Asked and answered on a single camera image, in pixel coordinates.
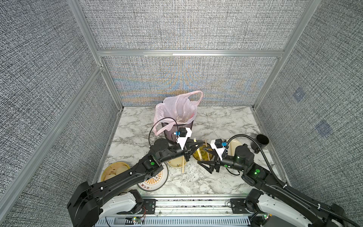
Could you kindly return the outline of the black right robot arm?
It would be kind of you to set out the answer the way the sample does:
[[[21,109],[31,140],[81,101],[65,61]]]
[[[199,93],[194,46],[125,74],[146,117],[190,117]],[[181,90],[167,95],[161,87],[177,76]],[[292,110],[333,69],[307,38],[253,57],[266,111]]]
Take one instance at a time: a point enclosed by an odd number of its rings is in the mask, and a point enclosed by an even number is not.
[[[256,164],[254,154],[246,144],[236,147],[233,156],[219,156],[218,149],[213,145],[210,153],[214,158],[198,161],[198,164],[210,173],[219,172],[221,167],[239,171],[242,180],[253,187],[243,204],[249,213],[268,213],[296,227],[357,226],[343,208],[310,198]]]

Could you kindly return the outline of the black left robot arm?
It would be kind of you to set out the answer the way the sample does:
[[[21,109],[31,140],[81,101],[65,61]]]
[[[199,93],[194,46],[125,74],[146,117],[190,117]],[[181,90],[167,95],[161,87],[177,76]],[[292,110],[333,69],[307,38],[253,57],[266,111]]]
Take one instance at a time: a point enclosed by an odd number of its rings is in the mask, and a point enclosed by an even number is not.
[[[91,227],[99,220],[105,209],[103,206],[126,189],[156,176],[164,168],[162,164],[184,156],[190,159],[193,153],[204,144],[203,141],[187,139],[181,148],[178,144],[170,146],[164,138],[157,139],[149,152],[129,170],[99,183],[78,185],[70,198],[67,209],[74,227]]]

